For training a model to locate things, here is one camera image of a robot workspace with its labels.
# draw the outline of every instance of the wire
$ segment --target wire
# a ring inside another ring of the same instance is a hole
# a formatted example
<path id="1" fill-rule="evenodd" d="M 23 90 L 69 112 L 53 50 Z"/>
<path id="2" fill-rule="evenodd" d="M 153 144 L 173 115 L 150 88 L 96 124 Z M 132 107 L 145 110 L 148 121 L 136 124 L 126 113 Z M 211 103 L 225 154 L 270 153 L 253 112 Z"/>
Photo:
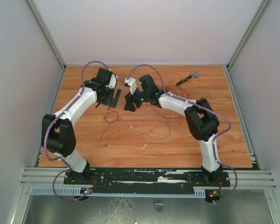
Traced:
<path id="1" fill-rule="evenodd" d="M 171 87 L 171 86 L 175 86 L 175 87 L 179 88 L 181 91 L 184 91 L 188 95 L 187 97 L 189 97 L 189 93 L 187 91 L 185 91 L 182 87 L 178 86 L 178 85 L 169 85 L 166 88 Z"/>
<path id="2" fill-rule="evenodd" d="M 153 109 L 153 110 L 151 110 L 151 111 L 148 111 L 148 112 L 145 113 L 145 114 L 131 114 L 131 113 L 127 113 L 127 114 L 121 114 L 121 115 L 119 115 L 118 112 L 115 111 L 115 110 L 112 110 L 112 111 L 108 112 L 107 114 L 109 114 L 109 113 L 111 113 L 111 112 L 117 113 L 117 118 L 116 118 L 114 121 L 107 121 L 109 124 L 108 124 L 108 126 L 106 127 L 106 129 L 103 131 L 103 133 L 101 134 L 101 137 L 99 138 L 99 140 L 100 140 L 100 141 L 102 140 L 104 134 L 107 132 L 107 130 L 108 130 L 108 128 L 110 127 L 110 125 L 113 124 L 114 122 L 116 122 L 120 117 L 122 117 L 122 116 L 141 117 L 141 116 L 145 116 L 145 115 L 147 115 L 147 114 L 149 114 L 149 113 L 151 113 L 151 112 L 153 112 L 153 111 L 161 113 L 160 111 L 157 111 L 157 110 L 155 110 L 155 109 Z M 165 136 L 164 138 L 161 138 L 161 139 L 157 139 L 157 138 L 154 138 L 154 137 L 152 137 L 151 135 L 149 135 L 149 134 L 147 134 L 147 133 L 142 133 L 142 135 L 147 135 L 149 138 L 151 138 L 151 139 L 153 139 L 153 140 L 157 140 L 157 141 L 165 140 L 166 138 L 169 137 L 169 135 L 170 135 L 170 133 L 171 133 L 171 128 L 170 128 L 168 122 L 166 121 L 166 119 L 172 119 L 172 118 L 166 118 L 166 117 L 163 116 L 162 113 L 161 113 L 161 115 L 159 115 L 159 116 L 161 116 L 161 117 L 164 118 L 164 121 L 165 121 L 165 123 L 166 123 L 166 125 L 167 125 L 167 127 L 168 127 L 169 132 L 168 132 L 167 136 Z"/>
<path id="3" fill-rule="evenodd" d="M 54 193 L 54 195 L 55 195 L 58 199 L 60 199 L 61 201 L 64 201 L 64 202 L 76 202 L 76 201 L 80 200 L 81 198 L 83 198 L 83 197 L 85 197 L 85 196 L 87 196 L 87 195 L 91 195 L 91 194 L 92 194 L 92 191 L 90 191 L 89 193 L 84 194 L 84 195 L 82 195 L 82 196 L 76 198 L 75 200 L 67 200 L 67 199 L 64 199 L 64 198 L 60 197 L 60 196 L 57 194 L 56 189 L 55 189 L 55 183 L 56 183 L 57 178 L 60 176 L 60 174 L 62 174 L 62 173 L 68 173 L 68 172 L 70 172 L 70 171 L 71 171 L 71 168 L 69 168 L 69 169 L 67 169 L 67 170 L 63 170 L 63 171 L 61 171 L 59 174 L 56 175 L 56 177 L 54 178 L 54 181 L 53 181 L 53 186 L 52 186 L 52 187 L 53 187 L 53 193 Z"/>
<path id="4" fill-rule="evenodd" d="M 214 190 L 213 194 L 216 194 L 216 193 L 218 193 L 221 190 L 221 188 L 222 188 L 222 180 L 220 180 L 219 183 L 220 183 L 219 189 L 218 190 Z"/>
<path id="5" fill-rule="evenodd" d="M 167 88 L 167 87 L 165 87 L 165 89 L 168 90 L 168 91 L 170 91 L 170 92 L 174 91 L 173 93 L 174 93 L 175 95 L 177 95 L 176 90 L 170 89 L 170 88 Z"/>
<path id="6" fill-rule="evenodd" d="M 100 64 L 104 65 L 107 69 L 109 69 L 109 67 L 108 67 L 106 64 L 104 64 L 103 62 L 100 62 L 100 61 L 91 61 L 91 62 L 88 62 L 88 63 L 83 67 L 82 72 L 81 72 L 82 89 L 81 89 L 81 91 L 80 91 L 80 94 L 79 94 L 76 98 L 73 99 L 73 101 L 64 109 L 63 112 L 61 112 L 58 116 L 56 116 L 56 118 L 54 118 L 54 119 L 51 121 L 51 123 L 49 124 L 49 126 L 48 126 L 48 128 L 47 128 L 47 131 L 46 131 L 45 137 L 44 137 L 44 141 L 43 141 L 43 148 L 44 148 L 44 152 L 45 152 L 45 155 L 46 155 L 47 159 L 48 159 L 49 161 L 55 161 L 55 160 L 61 159 L 61 161 L 63 161 L 63 162 L 66 164 L 66 166 L 69 167 L 69 169 L 64 170 L 64 171 L 61 171 L 59 174 L 57 174 L 57 176 L 54 178 L 53 185 L 52 185 L 54 195 L 55 195 L 56 197 L 58 197 L 60 200 L 64 201 L 64 202 L 76 202 L 76 201 L 80 200 L 81 198 L 85 197 L 86 195 L 91 194 L 92 192 L 89 192 L 89 193 L 87 193 L 87 194 L 84 194 L 84 195 L 80 196 L 79 198 L 76 198 L 75 200 L 66 200 L 66 199 L 60 197 L 60 196 L 57 194 L 57 192 L 56 192 L 56 190 L 55 190 L 55 182 L 56 182 L 56 179 L 58 178 L 58 176 L 59 176 L 60 174 L 62 174 L 62 173 L 64 173 L 64 172 L 67 172 L 67 173 L 70 172 L 70 171 L 71 171 L 71 167 L 70 167 L 70 165 L 69 165 L 63 158 L 56 157 L 56 158 L 52 159 L 52 158 L 49 157 L 49 155 L 48 155 L 48 149 L 47 149 L 48 136 L 49 136 L 49 132 L 50 132 L 51 128 L 52 128 L 53 125 L 57 122 L 57 120 L 58 120 L 59 118 L 61 118 L 61 117 L 65 114 L 65 112 L 68 111 L 68 110 L 77 102 L 77 100 L 79 100 L 80 97 L 82 97 L 82 95 L 83 95 L 83 93 L 84 93 L 84 89 L 85 89 L 85 84 L 84 84 L 84 72 L 85 72 L 85 69 L 87 68 L 87 66 L 90 65 L 90 64 L 92 64 L 92 63 L 100 63 Z"/>
<path id="7" fill-rule="evenodd" d="M 98 180 L 97 180 L 97 178 L 95 176 L 91 176 L 90 178 L 92 179 L 92 187 L 91 187 L 91 189 L 93 190 L 95 185 L 97 184 Z"/>
<path id="8" fill-rule="evenodd" d="M 230 121 L 229 121 L 227 118 L 223 117 L 222 115 L 220 115 L 220 114 L 214 112 L 213 110 L 210 110 L 210 109 L 208 109 L 208 108 L 206 108 L 206 107 L 204 107 L 204 106 L 201 106 L 201 105 L 199 105 L 199 104 L 193 102 L 193 100 L 186 99 L 186 98 L 182 98 L 182 97 L 179 97 L 179 96 L 176 96 L 176 95 L 173 95 L 173 94 L 170 94 L 170 93 L 166 92 L 166 90 L 165 90 L 165 85 L 164 85 L 164 81 L 163 81 L 162 76 L 160 75 L 159 71 L 158 71 L 155 67 L 153 67 L 153 66 L 151 66 L 151 65 L 149 65 L 149 64 L 140 64 L 140 65 L 134 67 L 134 68 L 131 70 L 130 74 L 128 75 L 127 79 L 129 79 L 129 78 L 132 76 L 133 72 L 134 72 L 137 68 L 142 67 L 142 66 L 147 66 L 147 67 L 153 69 L 153 70 L 157 73 L 157 75 L 159 76 L 160 81 L 161 81 L 161 83 L 162 83 L 162 87 L 163 87 L 164 93 L 165 93 L 166 95 L 170 96 L 171 98 L 175 98 L 175 99 L 184 101 L 184 102 L 186 102 L 187 104 L 194 105 L 194 106 L 196 106 L 196 107 L 198 107 L 198 108 L 200 108 L 200 109 L 203 109 L 203 110 L 205 110 L 205 111 L 207 111 L 207 112 L 209 112 L 209 113 L 212 113 L 212 114 L 216 115 L 217 117 L 220 117 L 221 119 L 223 119 L 224 121 L 226 121 L 226 123 L 228 124 L 228 128 L 227 128 L 227 129 L 223 130 L 222 132 L 220 132 L 219 134 L 217 134 L 217 135 L 213 138 L 213 140 L 212 140 L 212 149 L 213 149 L 213 154 L 214 154 L 214 158 L 215 158 L 216 163 L 218 163 L 218 164 L 221 165 L 221 166 L 224 166 L 224 167 L 227 167 L 227 168 L 231 169 L 231 170 L 233 171 L 234 175 L 235 175 L 235 183 L 234 183 L 233 189 L 229 192 L 228 195 L 226 195 L 225 197 L 223 197 L 223 198 L 217 200 L 216 203 L 219 202 L 219 201 L 222 201 L 223 199 L 225 199 L 225 198 L 227 198 L 227 197 L 229 197 L 229 196 L 235 191 L 235 189 L 237 188 L 237 185 L 238 185 L 238 175 L 237 175 L 237 172 L 235 171 L 234 168 L 232 168 L 231 166 L 228 166 L 228 165 L 226 165 L 226 164 L 223 164 L 223 163 L 221 163 L 221 162 L 219 161 L 219 159 L 217 158 L 217 155 L 216 155 L 215 142 L 216 142 L 216 139 L 217 139 L 219 136 L 221 136 L 222 134 L 228 132 L 228 131 L 231 129 L 231 123 L 230 123 Z"/>
<path id="9" fill-rule="evenodd" d="M 92 63 L 100 63 L 102 65 L 104 65 L 107 69 L 109 69 L 109 67 L 103 63 L 103 62 L 100 62 L 100 61 L 91 61 L 91 62 L 88 62 L 82 69 L 82 72 L 81 72 L 81 80 L 82 80 L 82 89 L 80 91 L 80 94 L 73 99 L 73 101 L 64 109 L 63 112 L 61 112 L 58 116 L 56 116 L 52 121 L 51 123 L 49 124 L 48 128 L 47 128 L 47 131 L 45 133 L 45 138 L 44 138 L 44 141 L 43 141 L 43 149 L 44 149 L 44 152 L 45 152 L 45 155 L 47 157 L 47 159 L 49 161 L 55 161 L 55 160 L 58 160 L 58 159 L 61 159 L 60 157 L 56 157 L 54 159 L 50 158 L 49 155 L 48 155 L 48 149 L 47 149 L 47 143 L 48 143 L 48 136 L 49 136 L 49 132 L 51 130 L 51 128 L 53 127 L 53 125 L 58 121 L 59 118 L 61 118 L 66 111 L 68 111 L 76 102 L 77 100 L 83 95 L 84 93 L 84 89 L 85 89 L 85 84 L 84 84 L 84 72 L 85 72 L 85 69 L 88 67 L 88 65 L 92 64 Z"/>

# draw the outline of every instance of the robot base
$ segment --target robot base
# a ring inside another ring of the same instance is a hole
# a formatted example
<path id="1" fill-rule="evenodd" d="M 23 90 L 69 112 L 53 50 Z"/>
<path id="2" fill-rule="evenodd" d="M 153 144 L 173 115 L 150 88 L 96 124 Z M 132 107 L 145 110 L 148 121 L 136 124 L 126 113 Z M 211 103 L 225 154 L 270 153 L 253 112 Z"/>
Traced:
<path id="1" fill-rule="evenodd" d="M 220 179 L 220 176 L 223 173 L 223 167 L 221 165 L 213 172 L 207 171 L 205 168 L 203 168 L 203 166 L 201 166 L 201 170 L 203 178 L 209 185 L 211 185 L 213 182 L 218 182 L 218 179 Z"/>

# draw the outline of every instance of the wood grain surface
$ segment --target wood grain surface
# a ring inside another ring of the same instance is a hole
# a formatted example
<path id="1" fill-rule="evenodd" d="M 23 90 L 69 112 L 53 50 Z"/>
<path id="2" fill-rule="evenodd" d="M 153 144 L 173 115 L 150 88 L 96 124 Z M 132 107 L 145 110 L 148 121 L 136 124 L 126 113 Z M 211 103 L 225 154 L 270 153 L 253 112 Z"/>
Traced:
<path id="1" fill-rule="evenodd" d="M 118 106 L 115 109 L 125 115 L 112 123 L 105 134 L 100 137 L 109 123 L 105 120 L 108 107 L 92 105 L 86 110 L 75 125 L 77 139 L 76 148 L 80 154 L 96 167 L 200 167 L 202 156 L 198 142 L 191 136 L 185 118 L 167 109 L 160 109 L 165 121 L 152 110 L 152 106 L 143 105 L 136 112 L 124 111 L 124 95 L 129 88 L 123 85 L 125 78 L 134 66 L 111 66 L 118 75 L 117 87 L 122 90 Z M 252 167 L 245 139 L 231 98 L 222 66 L 156 66 L 161 73 L 165 86 L 175 85 L 181 79 L 189 76 L 192 71 L 198 71 L 198 78 L 192 78 L 181 85 L 191 99 L 206 98 L 214 111 L 225 116 L 232 123 L 231 130 L 217 140 L 218 153 L 221 162 L 233 167 Z M 79 66 L 68 66 L 63 77 L 61 89 L 56 101 L 55 112 L 66 105 L 78 92 L 81 85 L 81 70 Z M 85 80 L 96 76 L 97 66 L 91 66 L 85 71 Z M 161 85 L 157 74 L 147 67 L 138 68 L 133 77 L 137 79 L 150 74 L 157 85 Z M 182 91 L 172 87 L 172 91 L 182 96 Z M 107 120 L 116 119 L 116 113 L 107 115 Z M 219 119 L 219 131 L 227 128 L 227 124 Z M 60 161 L 50 162 L 41 154 L 38 166 L 64 166 Z"/>

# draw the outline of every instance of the gray wall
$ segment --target gray wall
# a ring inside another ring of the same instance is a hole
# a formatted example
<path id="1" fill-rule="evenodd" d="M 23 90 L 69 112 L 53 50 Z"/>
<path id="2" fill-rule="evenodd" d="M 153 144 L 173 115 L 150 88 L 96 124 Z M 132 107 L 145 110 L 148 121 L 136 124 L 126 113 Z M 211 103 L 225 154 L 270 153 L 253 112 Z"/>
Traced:
<path id="1" fill-rule="evenodd" d="M 226 64 L 262 2 L 34 1 L 66 64 Z"/>
<path id="2" fill-rule="evenodd" d="M 8 223 L 61 75 L 24 0 L 0 1 L 0 223 Z"/>
<path id="3" fill-rule="evenodd" d="M 280 189 L 280 0 L 231 69 L 260 160 Z"/>

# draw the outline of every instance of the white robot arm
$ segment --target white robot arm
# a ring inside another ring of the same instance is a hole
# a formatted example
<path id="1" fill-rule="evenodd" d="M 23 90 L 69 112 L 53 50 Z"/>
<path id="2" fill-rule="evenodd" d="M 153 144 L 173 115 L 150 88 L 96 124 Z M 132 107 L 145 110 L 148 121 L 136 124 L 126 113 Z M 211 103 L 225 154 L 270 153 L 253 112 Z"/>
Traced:
<path id="1" fill-rule="evenodd" d="M 85 81 L 82 94 L 81 87 L 76 96 L 64 108 L 54 115 L 46 114 L 42 119 L 42 146 L 44 146 L 45 133 L 49 124 L 62 114 L 50 129 L 46 146 L 50 152 L 64 161 L 76 173 L 84 172 L 85 168 L 90 165 L 76 150 L 73 127 L 87 108 L 96 102 L 98 105 L 116 107 L 121 93 L 121 90 L 117 90 L 116 96 L 113 98 L 116 82 L 117 77 L 111 71 L 99 69 L 96 78 Z"/>
<path id="2" fill-rule="evenodd" d="M 210 182 L 215 180 L 223 171 L 222 166 L 217 163 L 212 149 L 212 141 L 217 134 L 217 127 L 219 126 L 217 117 L 190 103 L 172 97 L 174 94 L 171 92 L 166 94 L 163 90 L 159 90 L 150 75 L 142 76 L 139 80 L 143 91 L 139 91 L 134 78 L 125 80 L 125 86 L 130 87 L 129 93 L 125 95 L 125 110 L 134 112 L 143 102 L 150 102 L 152 105 L 170 109 L 185 116 L 191 134 L 198 140 L 200 145 L 203 159 L 202 171 Z M 189 101 L 211 109 L 206 99 L 202 98 L 198 101 L 189 99 Z M 203 113 L 204 117 L 200 118 L 198 113 Z M 215 141 L 214 143 L 216 157 L 219 158 L 217 142 Z"/>

